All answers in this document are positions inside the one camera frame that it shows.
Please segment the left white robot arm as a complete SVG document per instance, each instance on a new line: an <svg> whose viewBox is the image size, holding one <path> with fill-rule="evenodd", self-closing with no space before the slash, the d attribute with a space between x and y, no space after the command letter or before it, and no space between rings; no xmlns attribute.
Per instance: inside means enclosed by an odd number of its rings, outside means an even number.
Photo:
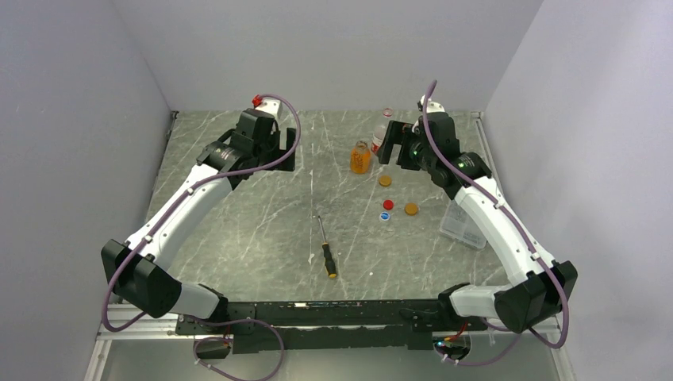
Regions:
<svg viewBox="0 0 673 381"><path fill-rule="evenodd" d="M203 218L257 171L293 171L301 127L287 129L286 147L274 113L261 108L240 114L233 129L204 147L179 189L125 242L108 241L101 257L108 294L130 302L143 314L196 317L207 333L228 322L228 299L198 284L182 283L167 273L175 255Z"/></svg>

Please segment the orange juice bottle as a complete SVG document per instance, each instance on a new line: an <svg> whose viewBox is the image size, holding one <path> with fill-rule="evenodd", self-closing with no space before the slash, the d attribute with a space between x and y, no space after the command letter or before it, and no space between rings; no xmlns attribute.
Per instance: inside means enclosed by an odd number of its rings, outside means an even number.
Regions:
<svg viewBox="0 0 673 381"><path fill-rule="evenodd" d="M352 172L362 175L368 172L371 164L371 150L363 140L356 142L351 151L350 169Z"/></svg>

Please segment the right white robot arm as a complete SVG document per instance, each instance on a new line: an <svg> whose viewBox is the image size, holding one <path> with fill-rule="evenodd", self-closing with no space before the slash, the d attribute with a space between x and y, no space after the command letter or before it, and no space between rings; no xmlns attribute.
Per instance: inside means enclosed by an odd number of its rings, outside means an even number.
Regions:
<svg viewBox="0 0 673 381"><path fill-rule="evenodd" d="M400 145L397 165L426 171L472 221L499 258L508 279L501 287L461 283L443 291L439 323L457 329L467 317L498 319L511 332L523 333L558 314L565 314L578 272L571 261L560 263L534 242L498 189L491 170L475 152L463 152L455 123L436 111L410 124L389 121L377 151L388 164Z"/></svg>

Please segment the clear red-label bottle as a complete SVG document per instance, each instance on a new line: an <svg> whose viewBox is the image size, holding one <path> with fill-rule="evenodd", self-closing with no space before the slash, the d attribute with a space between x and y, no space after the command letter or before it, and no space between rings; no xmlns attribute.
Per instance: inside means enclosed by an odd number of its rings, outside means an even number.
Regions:
<svg viewBox="0 0 673 381"><path fill-rule="evenodd" d="M372 139L371 139L371 151L376 154L377 151L380 149L381 145L383 144L383 141L386 137L386 131L387 131L387 124L378 124L374 128L374 132L372 134Z"/></svg>

